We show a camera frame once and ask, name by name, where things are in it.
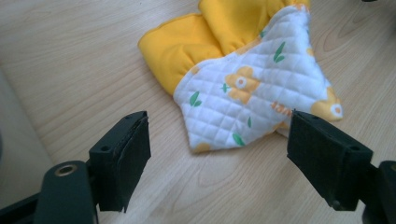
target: metal grommet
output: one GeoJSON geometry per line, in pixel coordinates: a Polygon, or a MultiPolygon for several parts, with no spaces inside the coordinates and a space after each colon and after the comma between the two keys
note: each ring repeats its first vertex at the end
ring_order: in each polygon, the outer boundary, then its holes
{"type": "Polygon", "coordinates": [[[55,175],[57,175],[57,176],[71,175],[76,170],[77,170],[77,166],[75,164],[67,164],[67,165],[64,165],[64,166],[58,168],[55,171],[55,175]]]}

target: wooden table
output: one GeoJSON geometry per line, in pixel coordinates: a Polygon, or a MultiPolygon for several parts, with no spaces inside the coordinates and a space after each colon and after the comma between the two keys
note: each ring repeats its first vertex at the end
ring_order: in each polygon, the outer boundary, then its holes
{"type": "MultiPolygon", "coordinates": [[[[197,0],[0,2],[0,66],[53,163],[87,160],[120,118],[147,110],[152,158],[126,214],[101,223],[360,223],[334,212],[272,134],[236,150],[190,154],[181,112],[136,43],[197,0]]],[[[312,0],[312,45],[343,100],[334,123],[396,160],[396,1],[312,0]]]]}

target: cloth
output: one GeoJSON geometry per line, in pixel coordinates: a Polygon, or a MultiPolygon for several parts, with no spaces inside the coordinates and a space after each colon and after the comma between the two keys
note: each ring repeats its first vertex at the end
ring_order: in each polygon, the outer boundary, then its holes
{"type": "Polygon", "coordinates": [[[143,57],[173,95],[187,72],[206,59],[224,57],[253,41],[283,7],[308,0],[202,0],[201,14],[167,21],[139,40],[143,57]]]}
{"type": "MultiPolygon", "coordinates": [[[[226,1],[210,2],[223,4],[215,6],[226,11],[224,18],[229,19],[233,14],[240,17],[236,11],[229,11],[224,6],[226,1]]],[[[210,40],[211,44],[185,45],[175,41],[173,45],[165,41],[166,47],[160,49],[166,50],[160,52],[169,58],[165,57],[162,63],[160,58],[155,58],[160,57],[159,54],[147,58],[153,55],[148,52],[154,47],[150,50],[145,44],[146,47],[141,47],[154,76],[174,94],[175,102],[182,110],[193,152],[243,147],[276,130],[287,135],[292,109],[329,121],[343,117],[340,100],[322,74],[310,46],[307,4],[273,0],[245,2],[266,6],[262,9],[266,13],[261,11],[252,17],[256,20],[247,20],[259,22],[247,26],[246,31],[242,29],[245,24],[233,27],[225,21],[214,22],[215,12],[220,9],[209,7],[207,1],[202,1],[200,8],[205,8],[207,15],[203,12],[203,15],[189,15],[166,23],[165,26],[171,24],[175,30],[170,32],[169,27],[160,27],[140,42],[153,41],[153,36],[159,37],[159,33],[179,35],[181,27],[177,28],[177,24],[181,21],[196,20],[210,27],[211,32],[198,29],[196,35],[203,32],[198,39],[202,43],[210,40]],[[267,18],[269,23],[262,26],[265,28],[256,32],[261,19],[266,18],[263,15],[272,16],[267,18]],[[226,24],[225,28],[220,28],[222,23],[226,24]],[[256,37],[248,42],[249,36],[255,33],[256,37]],[[169,66],[168,70],[162,71],[165,65],[169,66]]],[[[252,5],[235,6],[235,9],[244,12],[244,8],[253,9],[252,5]]],[[[242,14],[250,15],[248,10],[242,14]]],[[[184,43],[191,41],[182,37],[180,41],[184,43]]]]}

